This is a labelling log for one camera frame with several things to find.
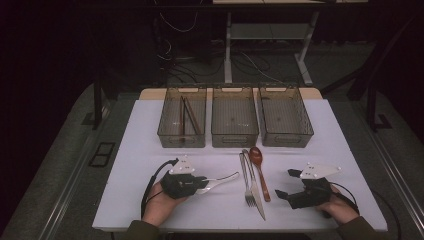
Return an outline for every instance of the metal stand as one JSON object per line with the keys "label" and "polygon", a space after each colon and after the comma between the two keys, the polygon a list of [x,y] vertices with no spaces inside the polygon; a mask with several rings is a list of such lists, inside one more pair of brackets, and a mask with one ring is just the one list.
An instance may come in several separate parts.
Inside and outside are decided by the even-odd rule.
{"label": "metal stand", "polygon": [[227,37],[225,39],[225,61],[224,74],[225,82],[232,83],[233,77],[231,72],[231,13],[228,13],[227,18]]}
{"label": "metal stand", "polygon": [[[301,39],[303,40],[302,49],[294,57],[305,85],[312,86],[312,79],[304,60],[309,44],[311,43],[318,16],[319,12],[315,11],[312,14],[310,22],[302,24],[232,24],[231,13],[229,12],[227,15],[227,35],[225,39],[225,82],[232,82],[231,39]],[[262,30],[264,26],[267,26],[267,31]]]}
{"label": "metal stand", "polygon": [[303,40],[303,48],[300,51],[300,53],[296,53],[294,55],[294,58],[296,59],[297,67],[299,68],[300,74],[302,75],[302,78],[303,78],[303,82],[305,83],[306,86],[312,86],[313,84],[311,76],[309,75],[308,68],[306,67],[304,60],[305,60],[306,52],[308,51],[309,44],[311,43],[312,35],[315,30],[315,25],[317,23],[318,16],[319,16],[319,12],[317,11],[312,14],[311,22],[309,23],[309,27],[306,30],[306,35]]}

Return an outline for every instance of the table leg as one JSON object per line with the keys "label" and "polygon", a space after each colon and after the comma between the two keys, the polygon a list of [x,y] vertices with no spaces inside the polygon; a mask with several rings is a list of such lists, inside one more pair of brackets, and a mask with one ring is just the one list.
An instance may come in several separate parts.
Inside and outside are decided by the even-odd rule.
{"label": "table leg", "polygon": [[231,13],[228,13],[227,18],[227,36],[225,40],[225,60],[224,60],[224,74],[225,82],[232,83],[232,73],[231,73]]}
{"label": "table leg", "polygon": [[304,60],[305,60],[306,52],[308,51],[309,44],[310,44],[311,39],[312,39],[312,35],[314,33],[314,30],[315,30],[315,25],[317,23],[318,16],[319,16],[318,11],[316,11],[312,14],[312,18],[311,18],[311,21],[309,23],[309,27],[306,31],[305,38],[303,40],[302,50],[300,51],[300,53],[296,53],[294,55],[294,57],[296,59],[297,66],[299,67],[299,70],[300,70],[300,74],[302,75],[303,82],[305,83],[306,86],[312,86],[312,84],[313,84],[311,76],[309,75],[308,68],[306,67]]}

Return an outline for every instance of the hand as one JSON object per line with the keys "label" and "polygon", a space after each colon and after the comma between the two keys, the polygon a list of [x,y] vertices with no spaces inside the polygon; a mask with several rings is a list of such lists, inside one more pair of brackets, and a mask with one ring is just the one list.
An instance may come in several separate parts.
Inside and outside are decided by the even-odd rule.
{"label": "hand", "polygon": [[[331,186],[333,192],[340,192],[336,187]],[[359,217],[359,214],[353,210],[345,201],[331,195],[330,201],[316,207],[317,210],[328,212],[339,225],[348,223]]]}
{"label": "hand", "polygon": [[150,199],[146,206],[146,211],[141,219],[159,227],[171,215],[178,204],[184,202],[187,198],[173,199],[162,192],[162,186],[159,182],[155,183],[147,199]]}

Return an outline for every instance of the white tabletop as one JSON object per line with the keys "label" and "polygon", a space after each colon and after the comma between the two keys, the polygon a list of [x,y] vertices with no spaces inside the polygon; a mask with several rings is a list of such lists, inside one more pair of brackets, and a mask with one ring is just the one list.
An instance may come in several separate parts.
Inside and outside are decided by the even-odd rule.
{"label": "white tabletop", "polygon": [[[290,177],[288,169],[302,170],[308,162],[342,168],[327,179],[348,188],[358,202],[361,214],[376,230],[387,231],[387,223],[375,202],[349,149],[346,139],[326,100],[305,100],[314,136],[306,148],[257,146],[264,157],[263,173],[271,202],[263,201],[264,221],[256,208],[244,200],[242,175],[217,186],[206,194],[194,195],[180,205],[163,224],[163,231],[205,232],[308,232],[334,229],[336,223],[325,219],[314,208],[291,209],[278,199],[274,189],[289,194],[303,190],[300,179]],[[206,147],[198,149],[162,148],[157,128],[163,100],[139,100],[135,103],[114,166],[106,184],[93,227],[104,231],[125,231],[132,220],[140,219],[140,201],[147,183],[167,160],[184,155],[196,168],[193,175],[220,178],[241,172],[238,148],[213,148],[210,135],[211,101],[207,104]],[[165,174],[165,168],[159,174]]]}

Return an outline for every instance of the black cable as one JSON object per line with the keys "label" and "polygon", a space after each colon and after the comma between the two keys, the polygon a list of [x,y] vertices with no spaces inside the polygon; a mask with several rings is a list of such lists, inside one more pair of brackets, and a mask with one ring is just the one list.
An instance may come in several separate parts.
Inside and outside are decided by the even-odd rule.
{"label": "black cable", "polygon": [[247,74],[247,75],[250,75],[250,76],[258,76],[258,75],[261,75],[257,70],[254,72],[254,73],[249,73],[249,72],[246,72],[245,70],[243,70],[239,65],[238,65],[238,63],[240,63],[238,60],[235,60],[234,58],[233,59],[231,59],[231,64],[234,66],[234,67],[236,67],[240,72],[242,72],[242,73],[244,73],[244,74]]}
{"label": "black cable", "polygon": [[150,200],[152,200],[154,197],[156,197],[157,195],[163,193],[163,191],[160,191],[158,193],[156,193],[155,195],[151,196],[149,199],[147,199],[146,204],[150,202]]}
{"label": "black cable", "polygon": [[168,72],[168,74],[169,75],[171,75],[172,77],[175,77],[175,78],[177,78],[178,80],[180,80],[180,82],[181,83],[186,83],[182,78],[180,78],[177,74],[173,74],[173,73],[170,73],[170,72]]}
{"label": "black cable", "polygon": [[[269,52],[269,53],[271,53],[271,54],[276,54],[277,53],[277,51],[279,51],[279,50],[281,50],[281,49],[287,49],[287,46],[286,47],[275,47],[275,45],[276,45],[276,43],[274,43],[272,46],[274,46],[274,47],[271,47],[271,48],[268,48],[268,49],[262,49],[262,50],[255,50],[255,49],[250,49],[250,50],[243,50],[243,52],[244,53],[247,53],[247,54],[259,54],[259,53],[263,53],[263,54],[267,54],[267,52]],[[282,64],[284,64],[284,65],[287,65],[287,64],[293,64],[293,62],[292,61],[287,61],[287,62],[280,62],[280,56],[278,56],[278,60],[277,60],[277,68],[278,69],[284,69],[284,65],[283,65],[283,68],[281,68],[280,67],[280,63],[282,63]],[[267,78],[269,78],[269,79],[272,79],[272,80],[274,80],[274,81],[279,81],[279,82],[281,82],[279,79],[276,79],[276,78],[273,78],[273,77],[270,77],[270,76],[266,76]],[[284,77],[283,78],[283,82],[286,82],[286,79],[291,79],[291,78],[293,78],[293,77],[295,77],[295,76],[287,76],[287,77]],[[298,83],[299,82],[299,77],[295,77],[296,78],[296,83]]]}
{"label": "black cable", "polygon": [[370,190],[371,190],[372,193],[374,193],[375,195],[377,195],[384,202],[384,204],[386,204],[386,206],[389,208],[389,210],[392,213],[393,218],[395,219],[395,222],[396,222],[396,227],[397,227],[397,230],[398,230],[397,231],[398,232],[397,239],[398,240],[401,240],[402,239],[402,228],[400,226],[400,221],[399,221],[398,216],[396,215],[395,210],[393,209],[393,207],[389,204],[389,202],[380,193],[378,193],[374,189],[370,189]]}
{"label": "black cable", "polygon": [[274,40],[274,33],[272,32],[271,24],[268,24],[269,32],[271,33],[271,39]]}
{"label": "black cable", "polygon": [[281,46],[281,47],[270,47],[270,48],[266,48],[266,49],[256,49],[256,48],[253,48],[251,45],[249,46],[249,49],[245,49],[245,48],[236,48],[236,47],[233,47],[232,48],[232,50],[231,51],[233,51],[233,52],[244,52],[244,53],[248,53],[248,54],[258,54],[258,53],[273,53],[273,54],[275,54],[275,52],[276,51],[279,51],[279,50],[286,50],[286,49],[288,49],[289,48],[289,50],[296,50],[295,48],[293,48],[293,45],[292,44],[289,44],[289,43],[287,43],[285,46]]}
{"label": "black cable", "polygon": [[213,76],[213,75],[217,74],[217,73],[218,73],[218,71],[219,71],[219,69],[221,69],[221,67],[222,67],[222,65],[223,65],[223,64],[224,64],[224,59],[222,59],[222,61],[221,61],[221,63],[219,64],[218,68],[217,68],[216,70],[214,70],[213,72],[211,72],[211,73],[197,73],[197,72],[194,72],[193,70],[191,70],[191,69],[189,69],[189,68],[187,68],[187,67],[181,66],[180,64],[177,64],[177,65],[175,65],[175,66],[176,66],[176,67],[183,68],[183,69],[185,69],[185,70],[187,70],[187,71],[191,72],[192,74],[194,74],[194,75],[196,75],[196,76],[208,77],[208,76]]}
{"label": "black cable", "polygon": [[343,194],[341,194],[339,192],[332,192],[332,194],[334,194],[336,197],[338,197],[339,199],[341,199],[345,203],[347,203],[353,210],[355,210],[355,212],[357,212],[358,214],[361,214],[359,212],[358,205],[356,205],[356,203],[352,202],[348,197],[346,197],[345,195],[343,195]]}
{"label": "black cable", "polygon": [[[213,55],[218,55],[218,54],[223,54],[223,51],[217,51],[217,52],[213,52],[210,53],[210,56]],[[204,62],[201,58],[199,57],[175,57],[175,63],[176,64],[180,64],[180,63],[198,63],[198,62]]]}
{"label": "black cable", "polygon": [[232,61],[237,61],[237,62],[239,62],[241,65],[243,65],[245,67],[252,68],[252,69],[255,69],[255,70],[259,70],[259,71],[268,71],[268,70],[271,69],[271,64],[265,58],[263,58],[263,57],[260,57],[258,55],[254,55],[254,57],[259,58],[260,60],[262,60],[266,64],[266,67],[265,68],[259,68],[259,67],[252,66],[253,64],[251,62],[251,59],[248,59],[246,57],[247,55],[245,55],[245,53],[243,53],[242,51],[232,51],[232,52],[241,54],[242,59],[247,60],[248,63],[243,63],[243,62],[241,62],[239,60],[236,60],[236,58],[231,58]]}
{"label": "black cable", "polygon": [[143,218],[144,212],[146,211],[146,205],[147,205],[147,197],[149,196],[150,191],[152,190],[153,184],[156,181],[156,177],[158,176],[159,172],[164,168],[166,165],[171,164],[174,166],[178,162],[178,158],[175,160],[169,160],[162,164],[158,170],[156,170],[155,174],[150,178],[149,183],[147,184],[146,191],[144,191],[143,199],[141,200],[141,217]]}
{"label": "black cable", "polygon": [[175,68],[171,68],[171,69],[169,69],[169,71],[176,71],[176,72],[180,72],[180,73],[183,73],[183,74],[185,74],[185,75],[187,75],[187,76],[189,76],[195,83],[199,83],[199,81],[197,81],[197,79],[196,79],[196,77],[195,76],[193,76],[193,75],[191,75],[190,73],[188,73],[188,72],[185,72],[185,71],[183,71],[183,70],[180,70],[180,69],[175,69]]}
{"label": "black cable", "polygon": [[333,184],[333,185],[336,185],[336,186],[338,186],[338,187],[341,187],[341,188],[343,188],[344,190],[346,190],[346,192],[348,192],[349,194],[350,194],[350,196],[352,196],[352,199],[353,199],[353,203],[355,203],[355,205],[357,205],[357,203],[356,203],[356,199],[355,199],[355,196],[353,196],[353,194],[347,189],[347,188],[345,188],[345,187],[343,187],[342,185],[340,185],[340,184],[338,184],[338,183],[334,183],[334,182],[329,182],[330,184]]}
{"label": "black cable", "polygon": [[257,65],[256,65],[256,63],[249,57],[249,56],[247,56],[245,53],[243,53],[243,52],[241,52],[241,54],[243,54],[251,63],[252,63],[252,65],[256,68],[256,70],[261,74],[261,75],[263,75],[263,76],[265,76],[266,78],[268,78],[268,79],[272,79],[272,80],[274,80],[274,81],[277,81],[277,82],[281,82],[281,80],[280,79],[277,79],[277,78],[274,78],[274,77],[272,77],[272,76],[269,76],[268,74],[266,74],[266,73],[264,73]]}

